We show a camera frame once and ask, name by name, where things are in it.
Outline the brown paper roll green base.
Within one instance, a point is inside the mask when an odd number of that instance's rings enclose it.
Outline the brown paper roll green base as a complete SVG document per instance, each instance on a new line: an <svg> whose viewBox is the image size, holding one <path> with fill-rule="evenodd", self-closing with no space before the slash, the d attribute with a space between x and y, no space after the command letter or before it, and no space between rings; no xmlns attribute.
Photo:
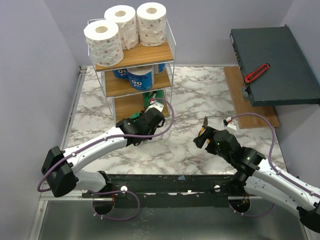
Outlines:
<svg viewBox="0 0 320 240"><path fill-rule="evenodd" d="M150 91L150 92L144 92L142 94L144 108L147 109L150 105L151 99L155 99L155 98L163 99L164 98L163 90L154 90L154 91Z"/></svg>

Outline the white wire wooden shelf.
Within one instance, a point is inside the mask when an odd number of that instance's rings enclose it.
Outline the white wire wooden shelf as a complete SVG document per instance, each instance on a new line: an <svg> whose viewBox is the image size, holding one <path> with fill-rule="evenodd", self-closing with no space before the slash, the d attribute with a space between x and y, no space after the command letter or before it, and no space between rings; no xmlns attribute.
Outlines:
<svg viewBox="0 0 320 240"><path fill-rule="evenodd" d="M114 121L128 118L145 109L150 93L166 97L174 83L176 41L170 25L166 24L163 44L124 50L123 59L113 66L93 64L104 98Z"/></svg>

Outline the blue-bottom paper roll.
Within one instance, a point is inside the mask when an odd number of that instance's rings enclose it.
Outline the blue-bottom paper roll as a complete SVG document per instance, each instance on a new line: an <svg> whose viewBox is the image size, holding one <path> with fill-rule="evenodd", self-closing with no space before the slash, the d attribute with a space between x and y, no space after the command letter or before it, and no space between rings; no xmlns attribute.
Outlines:
<svg viewBox="0 0 320 240"><path fill-rule="evenodd" d="M138 91L149 90L154 85L153 65L131 67L127 72L130 85Z"/></svg>

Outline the blue cartoon-face paper roll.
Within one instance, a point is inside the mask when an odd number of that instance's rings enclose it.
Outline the blue cartoon-face paper roll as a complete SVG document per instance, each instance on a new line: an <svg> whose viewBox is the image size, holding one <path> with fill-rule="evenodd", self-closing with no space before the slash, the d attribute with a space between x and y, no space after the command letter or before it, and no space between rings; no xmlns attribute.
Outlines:
<svg viewBox="0 0 320 240"><path fill-rule="evenodd" d="M113 75L118 79L128 79L128 70L126 68L112 71Z"/></svg>

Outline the plain white bottom paper roll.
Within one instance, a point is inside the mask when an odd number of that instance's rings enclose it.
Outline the plain white bottom paper roll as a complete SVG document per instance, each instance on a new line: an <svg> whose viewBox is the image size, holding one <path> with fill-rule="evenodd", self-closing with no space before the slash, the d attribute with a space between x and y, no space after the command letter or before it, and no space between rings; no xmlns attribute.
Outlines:
<svg viewBox="0 0 320 240"><path fill-rule="evenodd" d="M96 20L83 30L94 64L101 67L117 65L124 57L119 27L109 20Z"/></svg>

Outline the pink dotted paper roll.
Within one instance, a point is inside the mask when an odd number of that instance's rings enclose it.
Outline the pink dotted paper roll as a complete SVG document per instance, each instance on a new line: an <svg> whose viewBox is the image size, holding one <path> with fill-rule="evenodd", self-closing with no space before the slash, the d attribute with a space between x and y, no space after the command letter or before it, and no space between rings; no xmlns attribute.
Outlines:
<svg viewBox="0 0 320 240"><path fill-rule="evenodd" d="M134 48L139 42L136 10L128 5L116 5L104 12L104 18L118 25L123 50Z"/></svg>

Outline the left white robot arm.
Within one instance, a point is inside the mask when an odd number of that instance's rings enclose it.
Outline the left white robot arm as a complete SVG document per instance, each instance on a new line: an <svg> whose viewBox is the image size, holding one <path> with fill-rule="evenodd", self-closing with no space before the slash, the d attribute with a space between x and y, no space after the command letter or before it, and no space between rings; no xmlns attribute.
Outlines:
<svg viewBox="0 0 320 240"><path fill-rule="evenodd" d="M164 122L162 110L149 107L138 117L124 118L107 132L81 145L65 150L58 146L51 148L41 168L49 190L56 198L73 190L89 190L101 198L107 197L111 185L106 174L102 171L86 172L84 167L115 150L152 139Z"/></svg>

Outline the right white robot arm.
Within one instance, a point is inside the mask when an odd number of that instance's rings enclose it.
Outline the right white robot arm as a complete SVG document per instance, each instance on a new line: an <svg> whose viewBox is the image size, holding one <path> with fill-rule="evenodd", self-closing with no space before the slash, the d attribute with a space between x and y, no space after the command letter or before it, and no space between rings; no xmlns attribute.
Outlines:
<svg viewBox="0 0 320 240"><path fill-rule="evenodd" d="M237 170L230 191L245 192L278 205L295 216L308 229L320 231L320 189L275 166L263 154L239 144L227 130L207 127L193 142L197 148L223 158Z"/></svg>

